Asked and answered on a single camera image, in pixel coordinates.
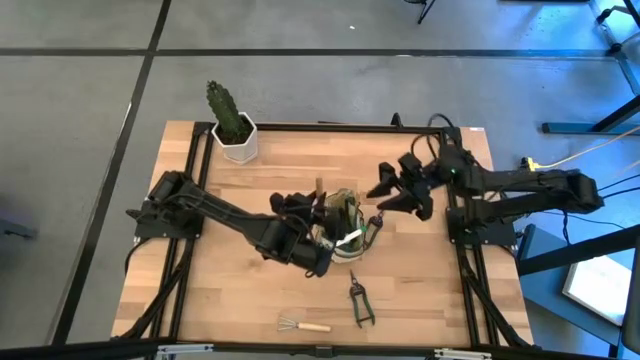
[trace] wooden table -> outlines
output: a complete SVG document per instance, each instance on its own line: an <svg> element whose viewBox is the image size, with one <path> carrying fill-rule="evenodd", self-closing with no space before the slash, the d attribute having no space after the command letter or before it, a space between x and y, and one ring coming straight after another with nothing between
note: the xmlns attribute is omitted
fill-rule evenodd
<svg viewBox="0 0 640 360"><path fill-rule="evenodd" d="M192 129L192 122L167 123L151 186L164 171L184 169ZM462 135L465 148L484 167L491 168L484 130L463 128ZM259 133L258 157L244 166L227 161L221 148L214 146L206 190L250 212L268 214L268 199L273 192L308 193L314 189L315 178L322 176L328 193L345 187L362 194L366 219L376 213L375 201L365 199L364 193L378 180L378 163L397 164L414 136L263 131ZM417 146L416 153L423 163L431 161L426 145ZM468 346L455 249L448 242L445 225L446 189L433 191L432 197L433 218L422 222L413 215L387 212L379 238L363 259L332 264L322 278L306 279L300 268L264 261L240 234L206 221L195 246L179 339ZM133 256L114 335L128 330L156 295L167 243L167 239L153 239ZM519 335L531 342L514 259L498 247L483 249L492 298ZM355 324L348 295L349 269L367 289L377 318L375 326L365 324L359 329ZM172 303L170 298L161 334L168 332ZM477 299L475 308L481 339L486 342L485 321ZM279 315L331 325L333 331L277 332Z"/></svg>

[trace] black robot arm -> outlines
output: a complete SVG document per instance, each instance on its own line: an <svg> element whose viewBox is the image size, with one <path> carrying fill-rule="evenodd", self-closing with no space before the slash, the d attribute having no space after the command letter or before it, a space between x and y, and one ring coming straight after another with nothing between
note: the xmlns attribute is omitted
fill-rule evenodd
<svg viewBox="0 0 640 360"><path fill-rule="evenodd" d="M333 244L313 240L310 228L323 221L323 202L324 194L316 198L315 193L296 193L284 198L274 193L270 203L276 215L251 214L200 189L187 174L171 171L162 175L140 211L127 213L136 219L139 237L159 236L150 236L151 230L164 237L190 238L185 233L204 216L242 233L265 260L293 263L322 276Z"/></svg>
<svg viewBox="0 0 640 360"><path fill-rule="evenodd" d="M464 228L550 209L586 214L604 205L595 181L578 170L489 171L462 148L461 141L442 146L438 158L426 166L411 153L398 162L399 175L390 164L380 164L380 183L367 197L390 195L391 189L396 188L400 194L381 202L378 208L415 211L421 220L429 219L433 213L430 191L447 184L457 196L466 199L464 208L451 209L448 214L450 222ZM490 202L484 200L487 192L527 194Z"/></svg>

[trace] gray floor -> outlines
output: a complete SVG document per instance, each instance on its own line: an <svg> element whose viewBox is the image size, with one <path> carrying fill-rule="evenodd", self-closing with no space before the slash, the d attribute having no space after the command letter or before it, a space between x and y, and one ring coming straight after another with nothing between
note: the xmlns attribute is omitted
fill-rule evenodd
<svg viewBox="0 0 640 360"><path fill-rule="evenodd" d="M160 4L3 1L0 47L145 48ZM419 9L399 0L174 1L160 47L608 47L586 4L439 0L418 27ZM612 25L616 36L626 35L625 26L622 21ZM634 49L627 50L633 60ZM0 347L46 341L141 60L0 57L0 205L30 217L40 231L33 241L9 237L0 242ZM164 122L212 119L204 101L209 79L229 87L238 107L260 122L387 124L397 111L407 124L424 124L431 113L443 112L457 125L487 128L496 169L512 169L522 156L551 163L606 141L542 135L538 129L545 121L596 121L633 96L612 60L156 58L70 341L108 338L134 228L124 210L139 206L145 196ZM581 167L606 184L638 159L639 146L640 139L623 139L567 168ZM612 198L588 217L637 224L638 199L638 193ZM561 233L561 218L536 214L528 221ZM575 241L611 230L570 222ZM624 263L629 257L616 259ZM535 305L528 310L539 345L606 355L602 342L573 325Z"/></svg>

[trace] white hexagonal pot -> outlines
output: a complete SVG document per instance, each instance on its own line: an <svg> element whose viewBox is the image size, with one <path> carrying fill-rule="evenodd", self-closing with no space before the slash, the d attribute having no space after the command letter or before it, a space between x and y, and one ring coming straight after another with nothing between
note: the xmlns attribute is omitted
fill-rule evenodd
<svg viewBox="0 0 640 360"><path fill-rule="evenodd" d="M253 127L253 131L251 131L251 135L247 138L247 141L244 144L235 144L235 145L225 145L218 138L218 134L216 129L220 123L216 123L213 126L213 137L216 138L216 141L222 147L224 151L224 157L237 163L240 165L244 165L249 161L253 160L256 156L258 156L258 128L256 124L253 123L253 120L247 115L246 112L239 112L240 116L244 117L251 126Z"/></svg>

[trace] potted cactus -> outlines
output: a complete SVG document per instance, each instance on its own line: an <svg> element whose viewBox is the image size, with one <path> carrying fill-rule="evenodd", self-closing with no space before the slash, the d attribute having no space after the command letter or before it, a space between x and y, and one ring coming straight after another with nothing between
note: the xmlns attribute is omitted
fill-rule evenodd
<svg viewBox="0 0 640 360"><path fill-rule="evenodd" d="M213 136L224 156L240 165L258 155L258 129L249 115L238 112L229 91L215 81L207 83L207 101L218 119Z"/></svg>

